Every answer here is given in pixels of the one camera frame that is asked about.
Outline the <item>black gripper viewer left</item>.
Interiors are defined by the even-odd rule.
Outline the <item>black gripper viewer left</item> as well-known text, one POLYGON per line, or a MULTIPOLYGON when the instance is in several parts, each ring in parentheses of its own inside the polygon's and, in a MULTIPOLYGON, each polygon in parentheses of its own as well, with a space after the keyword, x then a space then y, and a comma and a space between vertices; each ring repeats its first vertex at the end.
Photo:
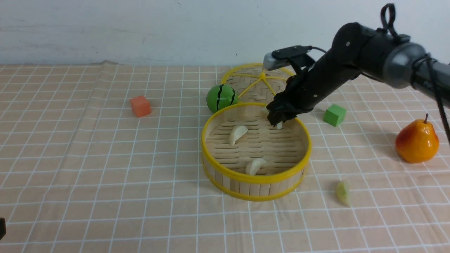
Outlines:
POLYGON ((0 218, 0 240, 7 234, 6 219, 0 218))

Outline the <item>black gripper viewer right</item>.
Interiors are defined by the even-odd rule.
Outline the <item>black gripper viewer right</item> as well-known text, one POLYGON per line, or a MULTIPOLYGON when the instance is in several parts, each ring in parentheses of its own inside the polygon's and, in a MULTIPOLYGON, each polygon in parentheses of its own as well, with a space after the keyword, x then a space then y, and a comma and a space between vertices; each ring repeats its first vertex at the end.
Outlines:
POLYGON ((303 67, 286 81, 284 91, 277 93, 267 105, 269 122, 277 126, 299 114, 310 112, 319 102, 362 70, 354 62, 359 56, 365 36, 357 23, 343 25, 336 33, 331 48, 310 67, 303 67))

